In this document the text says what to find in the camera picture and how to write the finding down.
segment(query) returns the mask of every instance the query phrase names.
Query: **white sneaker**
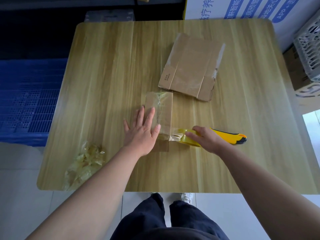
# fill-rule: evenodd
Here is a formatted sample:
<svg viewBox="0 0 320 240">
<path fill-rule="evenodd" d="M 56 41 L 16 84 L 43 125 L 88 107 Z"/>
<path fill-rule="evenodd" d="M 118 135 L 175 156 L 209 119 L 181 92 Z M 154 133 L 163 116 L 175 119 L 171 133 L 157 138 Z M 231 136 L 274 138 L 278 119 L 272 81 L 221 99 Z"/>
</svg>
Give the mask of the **white sneaker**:
<svg viewBox="0 0 320 240">
<path fill-rule="evenodd" d="M 191 205 L 194 193 L 181 193 L 181 200 Z"/>
</svg>

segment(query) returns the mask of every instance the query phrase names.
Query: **dark pants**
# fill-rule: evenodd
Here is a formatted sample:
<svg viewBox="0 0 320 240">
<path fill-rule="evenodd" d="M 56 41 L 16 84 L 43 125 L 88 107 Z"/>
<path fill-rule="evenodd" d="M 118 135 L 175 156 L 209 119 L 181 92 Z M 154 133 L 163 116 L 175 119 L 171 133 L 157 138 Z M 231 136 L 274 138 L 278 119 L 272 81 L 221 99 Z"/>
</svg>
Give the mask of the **dark pants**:
<svg viewBox="0 0 320 240">
<path fill-rule="evenodd" d="M 192 228 L 229 240 L 217 223 L 193 205 L 177 200 L 169 207 L 172 227 Z M 111 240 L 131 239 L 143 231 L 165 227 L 163 198 L 154 193 L 120 221 Z"/>
</svg>

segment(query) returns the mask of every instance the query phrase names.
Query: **tiled floor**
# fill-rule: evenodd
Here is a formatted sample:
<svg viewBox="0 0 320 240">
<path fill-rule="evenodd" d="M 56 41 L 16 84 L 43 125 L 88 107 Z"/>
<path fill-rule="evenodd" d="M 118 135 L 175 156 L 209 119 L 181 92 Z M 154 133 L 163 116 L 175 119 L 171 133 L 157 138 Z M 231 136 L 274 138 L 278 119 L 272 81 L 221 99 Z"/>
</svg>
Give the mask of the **tiled floor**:
<svg viewBox="0 0 320 240">
<path fill-rule="evenodd" d="M 320 161 L 320 111 L 303 116 Z M 0 143 L 0 240 L 27 237 L 72 192 L 40 191 L 36 186 L 43 148 Z M 160 193 L 166 225 L 171 226 L 169 205 L 179 195 Z M 149 193 L 126 192 L 105 236 L 110 239 L 120 220 Z M 305 195 L 320 206 L 320 195 Z M 217 222 L 230 239 L 269 239 L 241 194 L 195 194 L 193 205 Z"/>
</svg>

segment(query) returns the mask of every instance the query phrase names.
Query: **blue crate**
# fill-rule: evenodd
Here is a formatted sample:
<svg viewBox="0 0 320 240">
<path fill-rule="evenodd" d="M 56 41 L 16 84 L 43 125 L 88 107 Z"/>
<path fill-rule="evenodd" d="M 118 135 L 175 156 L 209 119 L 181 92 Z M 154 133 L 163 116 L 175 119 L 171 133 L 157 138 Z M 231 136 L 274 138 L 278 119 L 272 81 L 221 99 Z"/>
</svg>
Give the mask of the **blue crate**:
<svg viewBox="0 0 320 240">
<path fill-rule="evenodd" d="M 46 145 L 67 59 L 0 61 L 0 141 Z"/>
</svg>

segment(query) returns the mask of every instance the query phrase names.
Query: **finger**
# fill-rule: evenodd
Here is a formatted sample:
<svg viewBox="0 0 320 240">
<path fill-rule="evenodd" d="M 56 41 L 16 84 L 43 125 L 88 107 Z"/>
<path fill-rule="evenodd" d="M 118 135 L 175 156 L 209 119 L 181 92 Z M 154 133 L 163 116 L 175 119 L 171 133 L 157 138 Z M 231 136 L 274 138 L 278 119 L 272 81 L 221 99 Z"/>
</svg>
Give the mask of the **finger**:
<svg viewBox="0 0 320 240">
<path fill-rule="evenodd" d="M 201 126 L 198 126 L 198 125 L 195 125 L 194 127 L 192 127 L 192 129 L 196 132 L 198 132 L 200 135 L 203 136 L 203 133 L 204 133 L 204 127 L 201 127 Z"/>
<path fill-rule="evenodd" d="M 156 111 L 156 109 L 154 107 L 152 107 L 150 109 L 150 112 L 149 112 L 148 116 L 146 117 L 146 121 L 144 122 L 144 126 L 147 129 L 151 129 L 152 120 L 153 120 L 153 117 L 155 115 L 155 111 Z"/>
<path fill-rule="evenodd" d="M 141 106 L 138 114 L 137 125 L 142 126 L 144 117 L 144 105 Z"/>
<path fill-rule="evenodd" d="M 130 130 L 130 127 L 126 119 L 123 120 L 123 128 L 126 133 Z"/>
<path fill-rule="evenodd" d="M 203 137 L 201 136 L 198 136 L 192 132 L 186 132 L 185 135 L 187 137 L 189 137 L 190 139 L 194 140 L 195 142 L 198 142 L 199 144 L 201 144 L 202 140 L 203 140 Z"/>
<path fill-rule="evenodd" d="M 139 114 L 139 110 L 137 109 L 136 112 L 134 112 L 132 128 L 136 127 L 137 125 L 138 114 Z"/>
<path fill-rule="evenodd" d="M 161 129 L 161 125 L 157 124 L 155 128 L 151 131 L 151 137 L 157 139 L 160 129 Z"/>
</svg>

